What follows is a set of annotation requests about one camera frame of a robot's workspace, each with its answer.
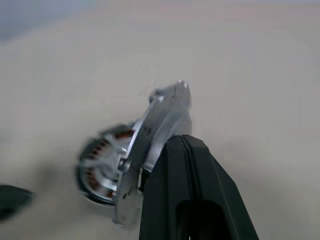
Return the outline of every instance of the black plastic part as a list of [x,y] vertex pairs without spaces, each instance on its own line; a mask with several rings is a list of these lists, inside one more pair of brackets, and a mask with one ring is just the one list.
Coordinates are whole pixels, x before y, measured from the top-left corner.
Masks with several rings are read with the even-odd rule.
[[0,185],[0,222],[11,218],[32,200],[32,192],[11,185]]
[[145,188],[140,240],[258,240],[238,188],[203,141],[166,143]]

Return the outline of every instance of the brushless motor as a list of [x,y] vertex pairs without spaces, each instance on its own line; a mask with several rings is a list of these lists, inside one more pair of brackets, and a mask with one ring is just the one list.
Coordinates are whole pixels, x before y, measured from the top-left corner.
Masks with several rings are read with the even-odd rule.
[[149,106],[131,124],[119,124],[99,133],[84,146],[76,166],[83,195],[95,204],[112,208],[112,221],[130,224],[134,196],[143,193],[166,141],[191,134],[191,94],[186,82],[157,88]]

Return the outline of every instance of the black object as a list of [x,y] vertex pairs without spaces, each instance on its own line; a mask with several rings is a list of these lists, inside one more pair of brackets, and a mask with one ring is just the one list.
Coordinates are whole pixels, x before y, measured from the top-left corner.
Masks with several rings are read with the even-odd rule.
[[238,188],[203,141],[174,136],[145,188],[140,240],[258,240]]
[[0,222],[7,220],[26,206],[32,192],[11,185],[0,185]]

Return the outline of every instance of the beige table surface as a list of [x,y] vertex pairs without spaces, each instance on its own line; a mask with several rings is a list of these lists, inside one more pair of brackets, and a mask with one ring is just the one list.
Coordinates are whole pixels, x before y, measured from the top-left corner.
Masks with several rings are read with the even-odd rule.
[[111,0],[0,46],[0,182],[36,192],[1,240],[137,240],[83,203],[73,166],[179,79],[260,239],[320,239],[320,6],[209,2]]

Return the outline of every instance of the gray background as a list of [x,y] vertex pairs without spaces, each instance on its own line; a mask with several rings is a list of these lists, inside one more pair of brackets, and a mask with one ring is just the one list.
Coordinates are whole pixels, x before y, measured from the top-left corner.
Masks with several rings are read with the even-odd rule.
[[[1,0],[0,41],[8,41],[38,27],[61,21],[114,0]],[[197,3],[200,1],[180,1]],[[215,0],[215,3],[317,3],[319,0]]]
[[0,45],[0,182],[36,192],[0,239],[138,239],[79,198],[88,136],[190,84],[193,134],[261,240],[320,238],[320,6],[108,1]]

